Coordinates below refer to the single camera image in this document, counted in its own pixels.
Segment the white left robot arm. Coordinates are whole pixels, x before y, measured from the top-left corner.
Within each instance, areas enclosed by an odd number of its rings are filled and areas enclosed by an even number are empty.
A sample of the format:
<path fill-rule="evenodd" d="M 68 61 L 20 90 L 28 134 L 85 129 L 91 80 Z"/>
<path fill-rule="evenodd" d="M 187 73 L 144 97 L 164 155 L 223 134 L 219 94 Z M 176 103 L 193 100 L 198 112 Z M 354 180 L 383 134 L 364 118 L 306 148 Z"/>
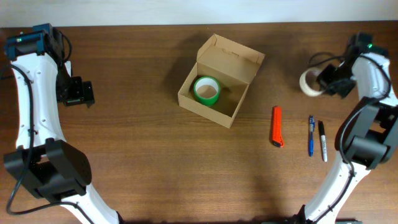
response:
<path fill-rule="evenodd" d="M 82 223 L 122 223 L 93 186 L 87 156 L 67 143 L 58 104 L 92 105 L 91 82 L 73 75 L 69 39 L 50 24 L 7 38 L 5 54 L 17 84 L 19 131 L 16 150 L 4 166 L 47 207 L 61 206 Z"/>

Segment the cream masking tape roll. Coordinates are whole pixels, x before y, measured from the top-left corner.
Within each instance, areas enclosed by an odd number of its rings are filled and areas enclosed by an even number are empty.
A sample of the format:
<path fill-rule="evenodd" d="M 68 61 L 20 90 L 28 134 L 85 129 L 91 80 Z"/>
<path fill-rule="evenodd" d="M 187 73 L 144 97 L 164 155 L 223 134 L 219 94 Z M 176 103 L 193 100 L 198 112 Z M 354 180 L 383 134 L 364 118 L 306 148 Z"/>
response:
<path fill-rule="evenodd" d="M 304 94 L 310 97 L 317 97 L 322 95 L 325 91 L 324 90 L 314 90 L 313 88 L 310 87 L 310 85 L 307 83 L 307 77 L 309 75 L 312 75 L 313 77 L 318 77 L 319 74 L 321 74 L 321 70 L 319 68 L 308 68 L 306 71 L 304 71 L 299 79 L 299 86 L 300 89 Z"/>

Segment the green tape roll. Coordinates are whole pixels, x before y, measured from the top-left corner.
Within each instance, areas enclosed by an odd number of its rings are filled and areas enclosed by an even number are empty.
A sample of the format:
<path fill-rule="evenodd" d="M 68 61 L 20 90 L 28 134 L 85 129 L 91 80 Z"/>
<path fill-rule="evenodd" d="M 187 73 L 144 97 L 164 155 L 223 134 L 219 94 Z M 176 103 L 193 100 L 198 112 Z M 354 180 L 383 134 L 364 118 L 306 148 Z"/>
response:
<path fill-rule="evenodd" d="M 205 106 L 212 106 L 218 101 L 221 87 L 217 79 L 204 76 L 194 83 L 193 92 L 197 102 Z"/>

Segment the blue pen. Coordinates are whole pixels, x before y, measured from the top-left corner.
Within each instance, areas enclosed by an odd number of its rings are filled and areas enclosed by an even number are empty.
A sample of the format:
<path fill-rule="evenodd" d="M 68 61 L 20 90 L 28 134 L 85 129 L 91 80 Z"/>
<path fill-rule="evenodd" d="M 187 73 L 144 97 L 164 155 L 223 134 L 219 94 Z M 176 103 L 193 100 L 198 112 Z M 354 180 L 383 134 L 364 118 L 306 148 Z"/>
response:
<path fill-rule="evenodd" d="M 313 133 L 315 130 L 315 120 L 312 115 L 309 116 L 308 119 L 308 155 L 310 157 L 313 156 L 313 148 L 314 148 L 314 140 L 313 140 Z"/>

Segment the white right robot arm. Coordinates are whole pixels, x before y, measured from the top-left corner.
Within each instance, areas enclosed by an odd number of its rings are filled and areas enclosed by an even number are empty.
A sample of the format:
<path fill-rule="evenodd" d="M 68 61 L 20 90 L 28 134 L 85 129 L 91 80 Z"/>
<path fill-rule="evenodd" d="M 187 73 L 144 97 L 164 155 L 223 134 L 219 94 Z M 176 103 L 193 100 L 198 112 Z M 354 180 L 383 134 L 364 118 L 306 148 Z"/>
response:
<path fill-rule="evenodd" d="M 322 186 L 302 205 L 290 223 L 337 223 L 337 216 L 355 187 L 397 149 L 397 97 L 389 75 L 387 49 L 373 44 L 371 34 L 353 35 L 336 67 L 323 70 L 311 60 L 299 85 L 308 96 L 338 94 L 345 98 L 358 89 L 359 102 L 340 126 L 336 157 Z"/>

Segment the brown cardboard box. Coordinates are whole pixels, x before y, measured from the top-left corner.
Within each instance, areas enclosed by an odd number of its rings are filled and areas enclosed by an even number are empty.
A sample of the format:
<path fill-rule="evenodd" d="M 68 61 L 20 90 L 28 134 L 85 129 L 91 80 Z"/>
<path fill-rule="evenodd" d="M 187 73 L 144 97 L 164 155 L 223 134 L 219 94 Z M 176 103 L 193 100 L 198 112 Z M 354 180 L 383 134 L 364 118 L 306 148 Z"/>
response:
<path fill-rule="evenodd" d="M 193 113 L 230 128 L 257 75 L 265 55 L 213 34 L 198 50 L 196 62 L 178 91 L 178 104 Z M 218 80 L 221 93 L 212 106 L 195 99 L 194 83 L 201 77 Z"/>

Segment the orange utility knife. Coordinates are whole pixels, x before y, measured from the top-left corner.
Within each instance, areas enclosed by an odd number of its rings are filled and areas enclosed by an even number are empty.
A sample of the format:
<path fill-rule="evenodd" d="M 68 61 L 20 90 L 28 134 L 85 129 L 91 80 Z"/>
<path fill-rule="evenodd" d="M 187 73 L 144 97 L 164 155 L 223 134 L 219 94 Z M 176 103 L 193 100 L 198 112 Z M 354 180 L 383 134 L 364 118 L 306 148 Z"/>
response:
<path fill-rule="evenodd" d="M 272 108 L 272 143 L 276 147 L 283 147 L 284 140 L 282 137 L 282 108 L 274 106 Z"/>

